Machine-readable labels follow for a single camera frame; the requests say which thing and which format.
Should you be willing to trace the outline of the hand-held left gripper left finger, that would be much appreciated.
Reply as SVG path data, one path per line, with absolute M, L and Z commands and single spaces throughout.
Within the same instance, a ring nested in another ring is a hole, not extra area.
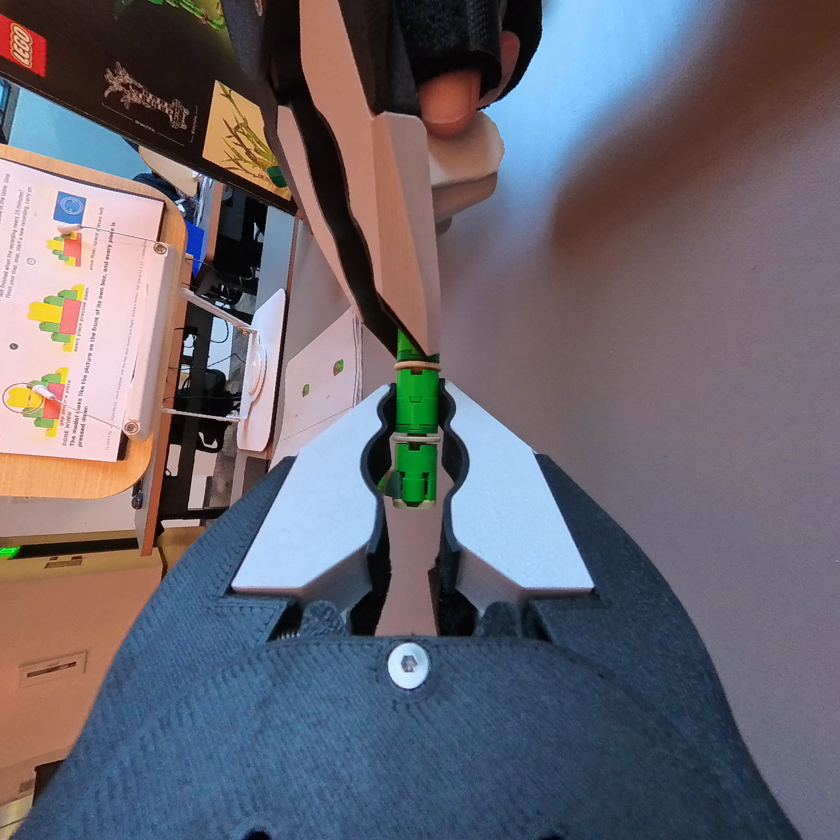
M 284 458 L 286 477 L 232 581 L 235 592 L 329 601 L 373 632 L 391 581 L 384 500 L 396 387 L 383 385 Z

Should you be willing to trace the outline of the person's right hand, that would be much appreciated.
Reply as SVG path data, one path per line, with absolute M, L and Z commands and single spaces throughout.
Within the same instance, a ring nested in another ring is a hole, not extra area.
M 462 132 L 476 111 L 501 97 L 518 60 L 520 40 L 511 31 L 500 34 L 500 84 L 480 96 L 480 71 L 473 67 L 458 68 L 418 87 L 422 120 L 430 136 L 450 138 Z

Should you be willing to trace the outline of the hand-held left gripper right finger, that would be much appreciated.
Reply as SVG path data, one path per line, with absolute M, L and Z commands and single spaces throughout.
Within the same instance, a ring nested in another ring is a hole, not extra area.
M 470 635 L 493 603 L 591 595 L 592 577 L 534 450 L 450 382 L 440 386 L 444 499 L 437 628 Z

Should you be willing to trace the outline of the grey desk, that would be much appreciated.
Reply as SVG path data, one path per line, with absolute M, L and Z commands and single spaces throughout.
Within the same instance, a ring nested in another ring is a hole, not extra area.
M 488 113 L 444 374 L 655 562 L 787 815 L 838 838 L 838 2 L 545 2 Z

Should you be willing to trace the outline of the beige drawer cabinet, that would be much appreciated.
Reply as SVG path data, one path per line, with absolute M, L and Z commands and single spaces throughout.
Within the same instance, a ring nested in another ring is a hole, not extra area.
M 2 838 L 31 806 L 35 768 L 77 740 L 163 568 L 158 549 L 2 562 Z

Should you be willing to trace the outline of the green brick bamboo stalk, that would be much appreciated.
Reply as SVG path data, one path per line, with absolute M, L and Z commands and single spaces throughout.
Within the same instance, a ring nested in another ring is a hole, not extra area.
M 439 357 L 426 357 L 397 333 L 395 463 L 379 489 L 395 507 L 429 509 L 436 501 Z

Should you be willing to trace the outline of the black bamboo toy set box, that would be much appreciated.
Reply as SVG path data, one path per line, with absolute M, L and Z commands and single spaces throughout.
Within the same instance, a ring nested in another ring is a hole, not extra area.
M 263 95 L 231 42 L 240 2 L 2 1 L 2 74 L 157 154 L 297 211 Z

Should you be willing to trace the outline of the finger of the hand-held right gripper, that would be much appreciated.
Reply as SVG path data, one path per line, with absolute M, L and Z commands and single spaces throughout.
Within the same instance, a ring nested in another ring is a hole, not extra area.
M 373 114 L 339 2 L 301 2 L 300 29 L 303 74 L 338 143 L 374 286 L 416 347 L 435 356 L 440 294 L 424 124 L 413 115 Z
M 397 323 L 374 284 L 369 249 L 350 212 L 346 173 L 327 123 L 310 103 L 279 105 L 277 134 L 299 207 L 364 325 L 397 344 Z

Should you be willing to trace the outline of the light wooden board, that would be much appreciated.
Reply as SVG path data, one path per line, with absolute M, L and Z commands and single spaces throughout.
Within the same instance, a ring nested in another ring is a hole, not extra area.
M 41 154 L 2 146 L 2 161 L 15 161 L 46 172 L 77 181 L 123 190 L 125 192 L 160 196 L 164 199 L 164 218 L 159 242 L 172 245 L 185 253 L 186 226 L 174 204 L 155 189 L 115 175 L 50 159 Z M 181 269 L 179 284 L 187 278 L 189 267 Z M 166 369 L 171 354 L 175 326 L 176 296 L 169 310 L 164 328 L 163 365 L 158 384 L 165 394 Z M 123 433 L 122 455 L 114 462 L 28 455 L 2 454 L 2 495 L 10 497 L 68 497 L 100 498 L 127 489 L 140 478 L 150 462 L 153 444 L 161 425 L 162 413 L 154 419 L 153 432 L 144 440 Z

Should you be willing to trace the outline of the open instruction booklet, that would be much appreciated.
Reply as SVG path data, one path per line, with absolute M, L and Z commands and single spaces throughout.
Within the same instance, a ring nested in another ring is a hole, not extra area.
M 353 409 L 362 392 L 362 325 L 346 311 L 287 365 L 280 438 L 272 464 Z

